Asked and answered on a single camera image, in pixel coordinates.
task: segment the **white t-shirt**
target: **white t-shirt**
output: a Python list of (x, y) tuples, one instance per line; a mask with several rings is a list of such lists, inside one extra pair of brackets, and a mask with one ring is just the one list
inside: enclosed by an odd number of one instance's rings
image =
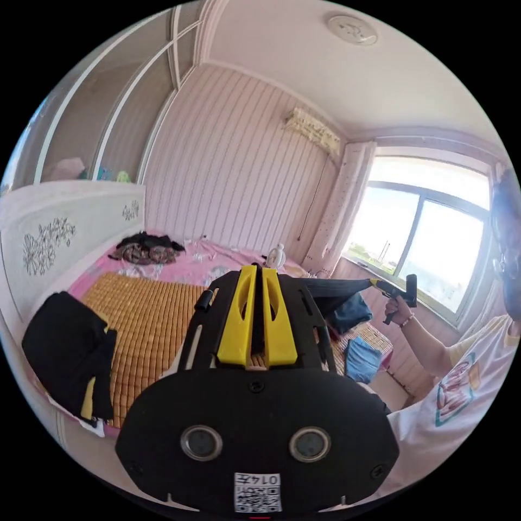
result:
[(476, 334), (450, 347), (453, 368), (449, 373), (423, 400), (388, 415), (400, 456), (376, 493), (356, 505), (423, 479), (471, 434), (513, 361), (519, 337), (508, 334), (511, 323), (508, 315), (495, 317)]

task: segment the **window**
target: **window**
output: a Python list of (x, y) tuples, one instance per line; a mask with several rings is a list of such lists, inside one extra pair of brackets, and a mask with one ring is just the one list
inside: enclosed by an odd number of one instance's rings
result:
[(405, 287), (457, 324), (483, 267), (488, 179), (442, 161), (376, 157), (344, 255)]

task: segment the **white bottle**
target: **white bottle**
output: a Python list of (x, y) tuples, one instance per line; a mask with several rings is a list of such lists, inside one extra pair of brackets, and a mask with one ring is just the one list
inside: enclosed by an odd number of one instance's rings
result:
[(277, 247), (273, 248), (266, 258), (266, 267), (278, 270), (282, 268), (285, 262), (286, 254), (284, 253), (284, 245), (277, 244)]

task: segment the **printed graphic on shirt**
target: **printed graphic on shirt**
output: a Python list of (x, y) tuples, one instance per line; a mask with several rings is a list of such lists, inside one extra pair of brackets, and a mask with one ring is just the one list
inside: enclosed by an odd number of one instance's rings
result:
[(475, 358), (475, 353), (469, 353), (438, 384), (437, 427), (445, 425), (474, 399), (474, 393), (481, 384)]

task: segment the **cable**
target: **cable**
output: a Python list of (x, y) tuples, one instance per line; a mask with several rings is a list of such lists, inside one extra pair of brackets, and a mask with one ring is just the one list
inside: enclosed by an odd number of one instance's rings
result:
[(320, 179), (316, 185), (315, 193), (313, 195), (313, 200), (311, 201), (311, 204), (309, 205), (308, 212), (306, 213), (306, 217), (304, 218), (304, 223), (302, 224), (302, 229), (300, 230), (300, 233), (298, 234), (297, 240), (300, 240), (302, 238), (302, 232), (304, 231), (304, 228), (306, 227), (306, 221), (308, 220), (309, 212), (311, 211), (313, 203), (315, 202), (317, 192), (319, 191), (319, 186), (320, 186), (320, 183), (322, 182), (322, 176), (324, 175), (324, 171), (326, 170), (327, 161), (330, 159), (331, 159), (331, 156), (328, 154), (326, 157), (326, 162), (324, 163), (324, 166), (322, 168), (322, 173), (320, 174)]

